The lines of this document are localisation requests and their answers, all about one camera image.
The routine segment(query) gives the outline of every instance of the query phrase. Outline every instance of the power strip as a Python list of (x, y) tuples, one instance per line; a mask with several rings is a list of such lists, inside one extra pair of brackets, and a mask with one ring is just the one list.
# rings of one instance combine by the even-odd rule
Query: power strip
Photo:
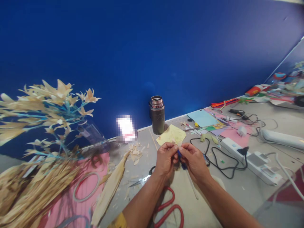
[(270, 130), (261, 130), (261, 134), (268, 141), (281, 143), (299, 149), (304, 149), (304, 139), (301, 137), (287, 135)]
[[(236, 157), (240, 162), (245, 164), (245, 157), (237, 151), (238, 149), (242, 148), (240, 145), (230, 138), (225, 138), (222, 140), (221, 146)], [(266, 164), (268, 162), (268, 158), (261, 152), (247, 152), (248, 169), (261, 178), (266, 184), (278, 185), (279, 181), (282, 179), (282, 176), (275, 173), (271, 167), (267, 166)]]

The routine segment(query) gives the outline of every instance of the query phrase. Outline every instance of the red scissor handle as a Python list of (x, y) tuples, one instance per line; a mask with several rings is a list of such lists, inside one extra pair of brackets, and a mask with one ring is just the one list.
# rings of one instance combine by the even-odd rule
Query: red scissor handle
[[(170, 199), (168, 202), (160, 205), (157, 209), (156, 209), (156, 212), (159, 212), (161, 210), (163, 210), (165, 207), (169, 206), (170, 204), (173, 203), (174, 199), (175, 199), (175, 194), (174, 194), (174, 191), (172, 190), (172, 188), (168, 187), (168, 186), (165, 186), (164, 187), (164, 190), (169, 190), (171, 193), (172, 193), (172, 199)], [(157, 222), (157, 223), (154, 223), (154, 227), (155, 228), (159, 228), (164, 222), (165, 220), (168, 218), (168, 216), (174, 211), (174, 209), (178, 209), (180, 211), (180, 228), (183, 228), (184, 226), (184, 213), (183, 213), (183, 210), (182, 208), (177, 205), (177, 204), (174, 204), (168, 211), (167, 213), (164, 214), (164, 216)]]

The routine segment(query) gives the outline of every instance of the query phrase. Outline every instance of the thermos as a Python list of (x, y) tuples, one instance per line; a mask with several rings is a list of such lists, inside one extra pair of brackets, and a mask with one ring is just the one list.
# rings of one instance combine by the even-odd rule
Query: thermos
[(165, 106), (161, 96), (153, 96), (149, 102), (153, 133), (161, 135), (165, 131)]

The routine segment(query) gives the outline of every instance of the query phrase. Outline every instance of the yellow paper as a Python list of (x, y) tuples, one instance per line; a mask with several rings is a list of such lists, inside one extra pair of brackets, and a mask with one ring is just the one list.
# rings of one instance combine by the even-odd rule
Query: yellow paper
[(160, 145), (163, 145), (165, 142), (175, 142), (176, 144), (179, 144), (185, 137), (186, 132), (171, 124), (168, 129), (156, 139), (156, 141)]
[(222, 128), (223, 126), (217, 124), (217, 125), (213, 125), (213, 127), (214, 127), (215, 129), (220, 129), (220, 128)]

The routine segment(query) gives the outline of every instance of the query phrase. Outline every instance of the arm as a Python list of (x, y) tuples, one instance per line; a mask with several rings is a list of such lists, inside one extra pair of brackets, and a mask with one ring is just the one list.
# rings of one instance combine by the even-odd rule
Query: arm
[(173, 172), (173, 164), (178, 161), (177, 149), (167, 142), (157, 151), (153, 174), (123, 210), (129, 228), (147, 227), (165, 183)]
[(183, 155), (182, 162), (188, 165), (192, 180), (207, 198), (223, 227), (262, 227), (212, 178), (199, 149), (190, 143), (184, 143), (179, 147), (179, 151)]

